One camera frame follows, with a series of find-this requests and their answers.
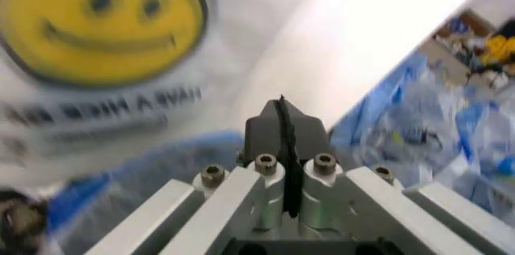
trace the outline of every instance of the black object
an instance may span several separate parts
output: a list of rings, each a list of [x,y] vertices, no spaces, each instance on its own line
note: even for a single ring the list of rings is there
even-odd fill
[[[281,96],[268,101],[259,116],[247,120],[240,163],[247,166],[260,154],[276,156],[286,171],[283,211],[295,218],[300,209],[302,168],[319,153],[335,156],[324,125]]]
[[[8,207],[0,213],[0,238],[4,245],[3,249],[0,248],[0,254],[35,254],[46,227],[46,203],[33,202],[13,190],[0,191],[0,204],[2,203],[8,204]],[[38,218],[24,224],[23,230],[16,231],[17,221],[24,220],[19,217],[19,208],[36,213]]]
[[[391,242],[355,241],[246,241],[232,240],[223,255],[403,255]]]

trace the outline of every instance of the pile of trash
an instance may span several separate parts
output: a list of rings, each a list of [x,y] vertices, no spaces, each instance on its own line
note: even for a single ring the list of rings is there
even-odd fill
[[[346,169],[386,166],[404,187],[439,181],[515,227],[515,97],[451,85],[442,67],[410,56],[334,128],[332,145],[352,158]]]

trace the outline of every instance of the blue plastic bag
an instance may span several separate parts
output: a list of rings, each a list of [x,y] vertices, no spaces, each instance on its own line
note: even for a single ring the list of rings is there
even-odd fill
[[[42,254],[84,254],[171,179],[191,183],[210,163],[236,166],[241,133],[170,143],[120,168],[72,183],[49,202]]]
[[[350,167],[386,166],[405,186],[456,176],[444,170],[463,159],[454,117],[464,105],[464,89],[448,88],[414,54],[336,126],[332,143],[352,154]]]
[[[468,189],[455,190],[515,227],[515,112],[510,101],[474,103],[458,113],[457,126],[467,158],[478,169]]]
[[[394,97],[402,93],[405,84],[420,75],[427,60],[425,55],[415,53],[395,68],[334,127],[331,135],[333,146],[345,151],[359,144],[363,132],[377,122]]]

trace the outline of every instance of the yellow object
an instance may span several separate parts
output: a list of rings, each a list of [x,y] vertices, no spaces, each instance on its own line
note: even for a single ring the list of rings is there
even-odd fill
[[[404,144],[404,139],[402,138],[400,133],[398,133],[396,131],[394,131],[391,134],[391,140],[393,140],[393,142],[398,143],[398,144]]]
[[[0,0],[6,48],[35,76],[84,86],[134,83],[199,41],[204,0]]]

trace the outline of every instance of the white plastic bag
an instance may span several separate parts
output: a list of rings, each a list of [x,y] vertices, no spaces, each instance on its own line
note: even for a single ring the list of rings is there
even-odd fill
[[[0,185],[89,174],[224,128],[298,2],[0,0]]]

